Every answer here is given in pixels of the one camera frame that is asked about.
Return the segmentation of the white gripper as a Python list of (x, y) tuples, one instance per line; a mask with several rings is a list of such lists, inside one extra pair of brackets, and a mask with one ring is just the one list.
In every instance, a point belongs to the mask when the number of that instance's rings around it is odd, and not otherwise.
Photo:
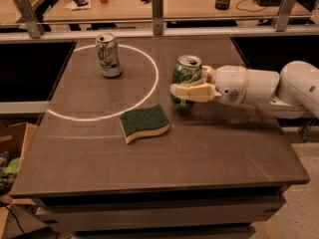
[(207, 103), (212, 100), (223, 105), (239, 105), (247, 89), (248, 71), (241, 66), (201, 67), (205, 83), (191, 86), (173, 84), (170, 93), (181, 100)]

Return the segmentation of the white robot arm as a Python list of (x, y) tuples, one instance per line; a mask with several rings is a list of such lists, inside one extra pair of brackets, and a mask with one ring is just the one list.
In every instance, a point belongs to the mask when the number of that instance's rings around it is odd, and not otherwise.
[(198, 80), (173, 84), (170, 93), (196, 103), (254, 106), (280, 119), (308, 114), (319, 118), (319, 69), (303, 61), (290, 62), (279, 73), (241, 66), (205, 66)]

